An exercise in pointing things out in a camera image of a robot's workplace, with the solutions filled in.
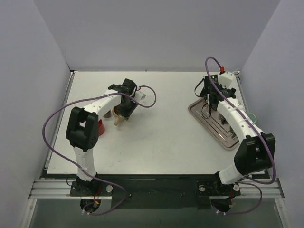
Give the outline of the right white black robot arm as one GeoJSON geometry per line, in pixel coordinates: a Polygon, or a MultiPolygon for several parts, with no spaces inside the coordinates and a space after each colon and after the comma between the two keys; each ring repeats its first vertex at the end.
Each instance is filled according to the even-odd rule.
{"type": "Polygon", "coordinates": [[[253,173],[275,168],[275,137],[264,133],[248,117],[244,107],[237,100],[236,90],[229,88],[233,78],[225,75],[205,76],[200,97],[204,98],[209,112],[222,116],[239,141],[234,160],[227,168],[218,172],[218,179],[212,182],[213,191],[223,194],[230,184],[253,173]]]}

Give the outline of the green mug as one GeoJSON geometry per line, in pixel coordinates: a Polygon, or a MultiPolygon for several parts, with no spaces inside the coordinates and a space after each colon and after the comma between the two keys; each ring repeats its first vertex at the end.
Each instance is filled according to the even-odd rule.
{"type": "Polygon", "coordinates": [[[246,112],[246,114],[254,124],[257,122],[257,117],[253,113],[246,112]]]}

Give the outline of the red mug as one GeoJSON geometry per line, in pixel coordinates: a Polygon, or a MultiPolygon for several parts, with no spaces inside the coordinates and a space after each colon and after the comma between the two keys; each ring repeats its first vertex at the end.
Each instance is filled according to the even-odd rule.
{"type": "Polygon", "coordinates": [[[105,132],[105,126],[103,124],[102,120],[99,120],[98,122],[98,135],[101,136],[105,132]]]}

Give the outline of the dark brown mug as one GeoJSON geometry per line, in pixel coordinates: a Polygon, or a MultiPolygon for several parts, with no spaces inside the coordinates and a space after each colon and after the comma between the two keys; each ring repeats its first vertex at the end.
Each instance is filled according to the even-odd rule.
{"type": "Polygon", "coordinates": [[[112,112],[111,112],[111,110],[109,110],[108,112],[106,112],[106,113],[104,114],[103,118],[108,119],[108,118],[110,118],[111,116],[112,116],[112,112]]]}

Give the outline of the beige round mug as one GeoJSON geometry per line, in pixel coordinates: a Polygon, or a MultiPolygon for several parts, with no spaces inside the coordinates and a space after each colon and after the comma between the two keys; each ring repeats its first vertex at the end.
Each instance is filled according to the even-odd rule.
{"type": "Polygon", "coordinates": [[[115,118],[115,122],[114,122],[114,125],[115,125],[115,126],[118,126],[118,124],[119,124],[120,122],[126,120],[125,117],[123,117],[122,115],[120,115],[120,114],[118,113],[118,106],[115,106],[115,107],[112,109],[112,114],[113,114],[113,116],[114,116],[114,118],[115,118]]]}

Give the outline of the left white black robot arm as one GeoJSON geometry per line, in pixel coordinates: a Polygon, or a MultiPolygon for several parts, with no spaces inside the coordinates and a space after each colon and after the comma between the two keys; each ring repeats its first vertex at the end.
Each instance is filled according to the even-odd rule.
{"type": "Polygon", "coordinates": [[[100,98],[92,103],[71,110],[66,138],[76,155],[76,162],[81,167],[77,169],[76,183],[81,186],[82,192],[91,196],[97,192],[97,172],[94,167],[93,148],[96,145],[99,134],[101,117],[113,111],[117,115],[115,126],[121,120],[128,120],[137,104],[123,95],[111,95],[119,92],[136,97],[137,85],[130,79],[125,79],[121,85],[111,85],[106,90],[105,98],[100,98]]]}

